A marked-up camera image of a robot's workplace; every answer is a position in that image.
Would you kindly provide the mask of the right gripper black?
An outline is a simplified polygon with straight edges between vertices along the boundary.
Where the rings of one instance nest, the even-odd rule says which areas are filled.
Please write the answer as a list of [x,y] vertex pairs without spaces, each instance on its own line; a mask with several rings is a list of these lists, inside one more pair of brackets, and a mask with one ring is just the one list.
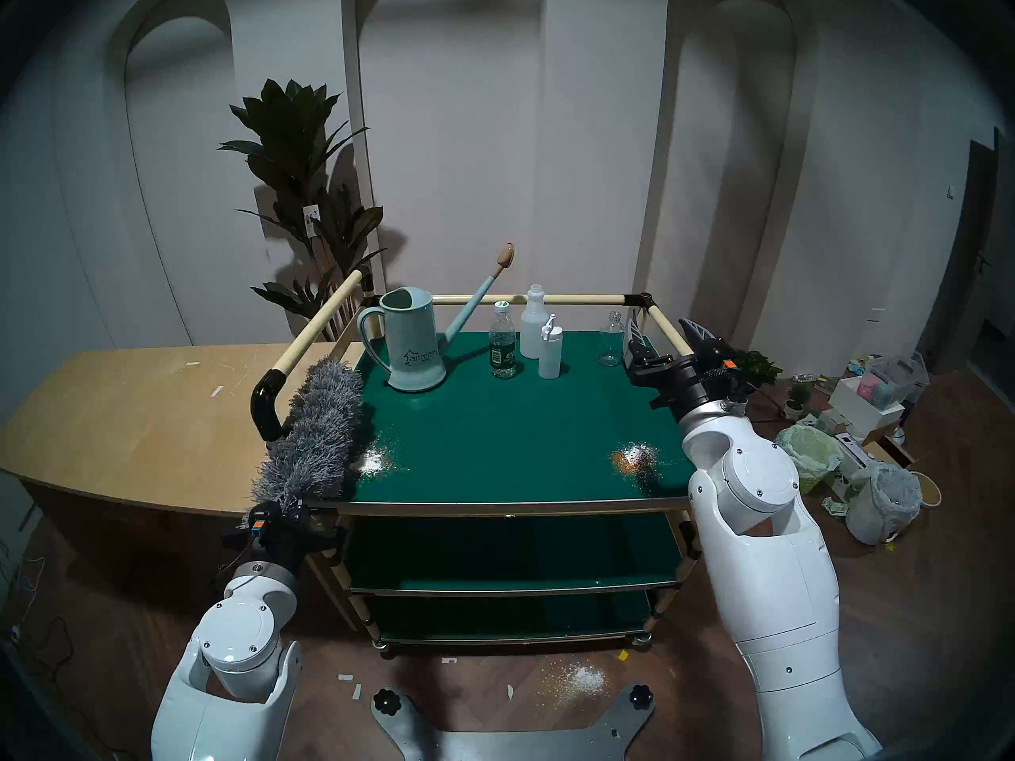
[[[690,319],[680,319],[685,340],[695,355],[722,355],[722,339]],[[638,328],[638,318],[628,317],[625,324],[625,363],[633,386],[657,392],[649,400],[656,410],[692,411],[718,400],[718,391],[698,372],[694,356],[676,359],[671,355],[647,357],[647,345]]]

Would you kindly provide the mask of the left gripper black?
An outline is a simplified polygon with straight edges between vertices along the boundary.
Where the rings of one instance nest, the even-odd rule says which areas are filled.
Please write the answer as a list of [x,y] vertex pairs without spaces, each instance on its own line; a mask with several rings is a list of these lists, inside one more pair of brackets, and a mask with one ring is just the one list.
[[306,557],[341,552],[345,527],[326,507],[253,507],[252,556],[282,568],[299,568]]

